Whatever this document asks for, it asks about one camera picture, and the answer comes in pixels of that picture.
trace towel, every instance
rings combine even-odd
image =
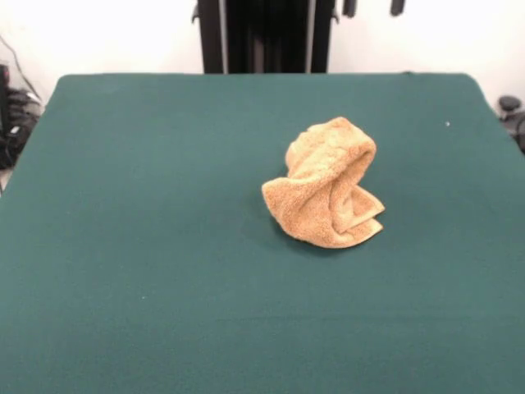
[[[372,138],[343,117],[310,126],[286,152],[288,176],[262,185],[270,213],[290,236],[324,248],[368,240],[385,207],[358,182],[375,154]]]

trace black cable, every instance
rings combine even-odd
[[[9,45],[6,40],[2,37],[2,35],[0,34],[0,42],[2,44],[4,44],[4,46],[9,49],[9,51],[11,52],[11,54],[13,55],[13,58],[15,59],[15,65],[16,65],[16,69],[18,70],[18,72],[20,73],[21,77],[22,77],[22,80],[24,80],[25,84],[27,85],[28,88],[30,88],[31,92],[33,92],[33,94],[40,100],[42,101],[42,99],[40,98],[39,94],[36,93],[36,89],[34,88],[33,84],[31,84],[30,80],[28,80],[26,77],[25,77],[25,74],[24,72],[22,71],[22,67],[20,65],[20,62],[18,61],[18,56],[16,55],[16,52],[15,52],[15,49],[12,48],[11,45]]]

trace green felt surface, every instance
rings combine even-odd
[[[385,230],[322,250],[260,186],[339,115]],[[68,76],[0,200],[0,392],[523,394],[524,206],[467,76]]]

